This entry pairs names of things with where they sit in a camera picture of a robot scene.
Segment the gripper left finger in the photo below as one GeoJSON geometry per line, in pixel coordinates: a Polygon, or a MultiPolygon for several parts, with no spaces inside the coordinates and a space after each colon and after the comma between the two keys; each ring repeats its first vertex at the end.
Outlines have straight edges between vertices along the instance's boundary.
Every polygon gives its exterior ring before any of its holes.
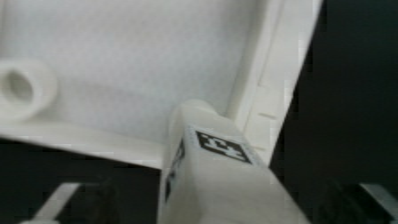
{"type": "Polygon", "coordinates": [[[19,224],[115,224],[115,191],[106,184],[64,182],[19,224]]]}

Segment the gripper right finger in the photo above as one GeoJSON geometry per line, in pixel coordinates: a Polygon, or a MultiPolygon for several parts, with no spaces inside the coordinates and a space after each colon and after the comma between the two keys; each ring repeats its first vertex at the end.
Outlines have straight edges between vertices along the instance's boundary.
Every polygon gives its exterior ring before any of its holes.
{"type": "Polygon", "coordinates": [[[316,224],[398,224],[398,197],[376,183],[327,186],[316,224]]]}

